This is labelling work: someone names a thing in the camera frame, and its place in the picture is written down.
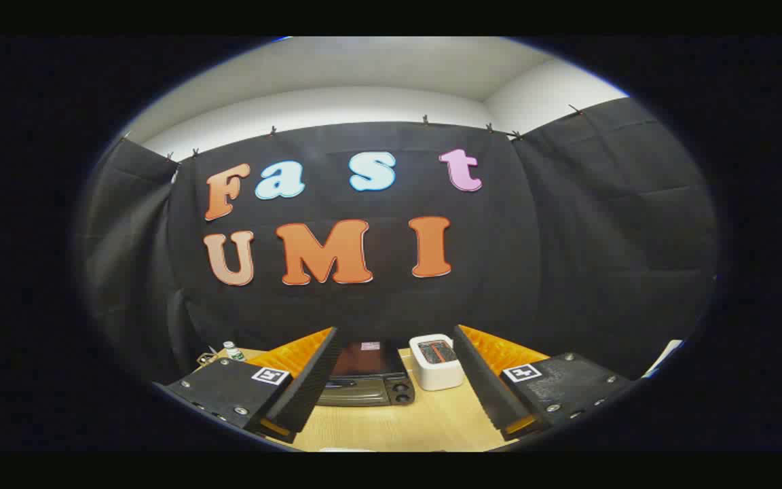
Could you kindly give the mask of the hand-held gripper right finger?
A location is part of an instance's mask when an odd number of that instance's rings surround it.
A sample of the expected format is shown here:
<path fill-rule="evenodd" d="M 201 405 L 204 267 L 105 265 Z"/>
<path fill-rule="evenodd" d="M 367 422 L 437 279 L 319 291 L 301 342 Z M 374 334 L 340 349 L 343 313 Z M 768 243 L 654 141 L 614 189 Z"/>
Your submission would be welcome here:
<path fill-rule="evenodd" d="M 465 325 L 455 326 L 452 338 L 470 386 L 506 441 L 558 429 L 633 386 L 576 352 L 547 356 Z"/>

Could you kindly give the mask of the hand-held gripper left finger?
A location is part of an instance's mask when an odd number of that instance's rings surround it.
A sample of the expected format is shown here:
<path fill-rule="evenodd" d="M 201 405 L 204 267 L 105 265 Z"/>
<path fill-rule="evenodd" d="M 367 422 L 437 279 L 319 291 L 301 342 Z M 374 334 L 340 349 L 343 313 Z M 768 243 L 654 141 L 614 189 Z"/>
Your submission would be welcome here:
<path fill-rule="evenodd" d="M 303 430 L 339 358 L 337 329 L 326 328 L 246 358 L 232 344 L 157 390 L 209 420 L 292 443 Z"/>

